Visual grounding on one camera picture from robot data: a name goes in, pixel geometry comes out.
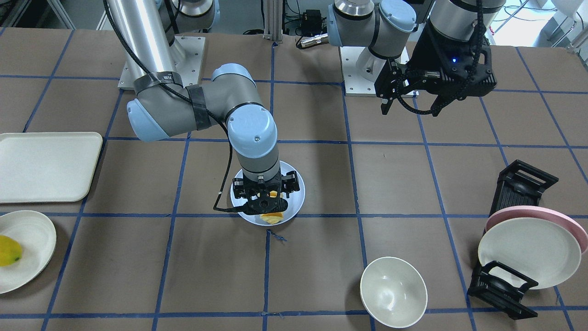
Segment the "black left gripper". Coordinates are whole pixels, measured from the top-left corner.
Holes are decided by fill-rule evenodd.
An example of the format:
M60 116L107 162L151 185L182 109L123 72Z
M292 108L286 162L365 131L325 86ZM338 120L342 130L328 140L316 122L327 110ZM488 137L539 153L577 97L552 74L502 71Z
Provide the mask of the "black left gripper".
M408 63L386 61L374 83L382 115L388 115L394 100L412 113L438 116L454 100L489 94L497 86L491 48L482 29L476 23L471 27L469 39L454 40L427 22ZM415 109L402 99L415 90L435 95L430 109Z

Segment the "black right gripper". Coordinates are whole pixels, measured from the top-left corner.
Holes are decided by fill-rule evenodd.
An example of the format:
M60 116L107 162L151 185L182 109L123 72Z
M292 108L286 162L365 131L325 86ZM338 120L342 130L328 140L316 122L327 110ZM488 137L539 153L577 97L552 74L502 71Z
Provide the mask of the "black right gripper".
M235 206L236 212L246 215L261 215L271 212L284 212L288 208L285 200L294 191L300 191L300 181L297 171L280 172L271 178L258 175L256 180L246 177L233 178L233 196L236 199L246 199L243 205Z

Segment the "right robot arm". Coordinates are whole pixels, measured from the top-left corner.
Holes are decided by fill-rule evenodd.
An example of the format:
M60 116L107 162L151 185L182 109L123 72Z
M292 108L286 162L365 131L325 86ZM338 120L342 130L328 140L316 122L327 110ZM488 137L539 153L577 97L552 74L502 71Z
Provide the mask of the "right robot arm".
M153 0L105 0L103 6L135 71L136 98L127 105L135 136L159 141L218 124L229 140L229 155L236 155L242 168L232 190L244 203L214 210L285 212L290 194L300 191L300 178L296 171L281 171L277 125L248 70L226 63L214 70L210 83L185 85Z

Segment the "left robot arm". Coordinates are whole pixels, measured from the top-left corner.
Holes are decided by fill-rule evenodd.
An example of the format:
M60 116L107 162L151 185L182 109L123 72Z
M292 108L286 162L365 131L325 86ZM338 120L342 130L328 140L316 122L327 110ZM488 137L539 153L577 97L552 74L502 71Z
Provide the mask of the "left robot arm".
M437 0L407 63L398 63L417 13L403 0L335 0L327 32L298 39L303 50L322 43L363 47L369 80L387 115L394 100L418 115L438 116L455 100L483 97L497 86L491 46L485 34L502 0Z

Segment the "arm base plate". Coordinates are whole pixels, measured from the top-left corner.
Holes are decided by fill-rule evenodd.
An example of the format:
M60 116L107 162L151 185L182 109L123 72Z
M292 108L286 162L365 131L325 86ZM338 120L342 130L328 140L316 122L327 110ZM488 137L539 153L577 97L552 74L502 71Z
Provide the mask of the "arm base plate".
M340 47L341 69L346 94L355 97L375 96L375 81L385 60L374 57L365 47Z
M179 74L184 87L199 84L202 78L206 38L177 35L174 39L174 43L167 51L162 47L153 51L147 46L141 46L138 58L153 73L170 71Z

